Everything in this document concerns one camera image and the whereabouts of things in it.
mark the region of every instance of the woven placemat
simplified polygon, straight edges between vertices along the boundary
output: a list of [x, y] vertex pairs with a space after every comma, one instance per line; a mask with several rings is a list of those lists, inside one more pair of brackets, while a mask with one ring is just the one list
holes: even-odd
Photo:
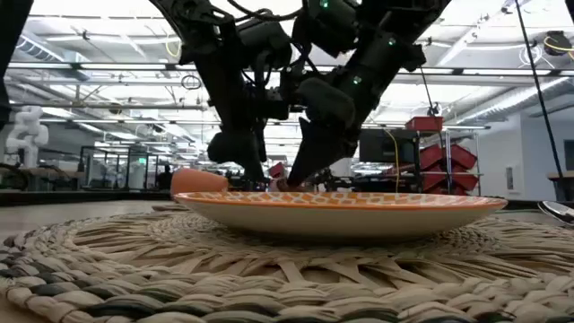
[[58, 323], [574, 321], [574, 231], [489, 218], [311, 245], [163, 210], [6, 240], [2, 295]]

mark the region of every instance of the white wall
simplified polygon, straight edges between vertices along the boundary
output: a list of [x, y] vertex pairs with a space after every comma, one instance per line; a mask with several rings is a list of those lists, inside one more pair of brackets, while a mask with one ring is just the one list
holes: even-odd
[[[483, 196], [501, 196], [510, 199], [527, 199], [524, 190], [524, 165], [522, 163], [522, 134], [520, 116], [508, 122], [493, 123], [491, 129], [478, 132], [478, 158], [480, 163]], [[465, 140], [462, 145], [476, 154], [475, 143]], [[507, 190], [506, 168], [514, 170], [514, 186]]]
[[[564, 140], [574, 140], [574, 118], [551, 118], [551, 125], [559, 160], [566, 170]], [[490, 130], [478, 132], [483, 196], [555, 200], [554, 186], [547, 175], [556, 172], [556, 166], [544, 119], [514, 115], [508, 122], [490, 126]], [[462, 145], [476, 153], [473, 141], [466, 140]], [[513, 191], [507, 189], [507, 167], [514, 169]]]

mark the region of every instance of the utensil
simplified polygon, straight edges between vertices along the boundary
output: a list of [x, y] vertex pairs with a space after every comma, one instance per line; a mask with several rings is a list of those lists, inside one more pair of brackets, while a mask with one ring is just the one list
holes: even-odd
[[574, 210], [562, 205], [560, 203], [543, 201], [538, 202], [538, 208], [545, 214], [550, 215], [554, 219], [564, 223], [570, 227], [574, 227]]

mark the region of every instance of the orange patterned plate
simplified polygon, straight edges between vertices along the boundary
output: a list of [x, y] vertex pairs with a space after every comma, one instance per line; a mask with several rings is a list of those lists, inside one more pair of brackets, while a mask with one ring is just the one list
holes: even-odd
[[454, 229], [505, 200], [389, 193], [182, 193], [176, 199], [230, 227], [319, 237], [406, 238]]

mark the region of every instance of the orange object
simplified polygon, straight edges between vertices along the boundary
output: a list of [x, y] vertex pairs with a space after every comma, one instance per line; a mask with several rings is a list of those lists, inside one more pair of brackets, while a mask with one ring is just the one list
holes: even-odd
[[181, 169], [173, 174], [171, 196], [190, 192], [225, 192], [230, 183], [227, 178], [206, 171]]

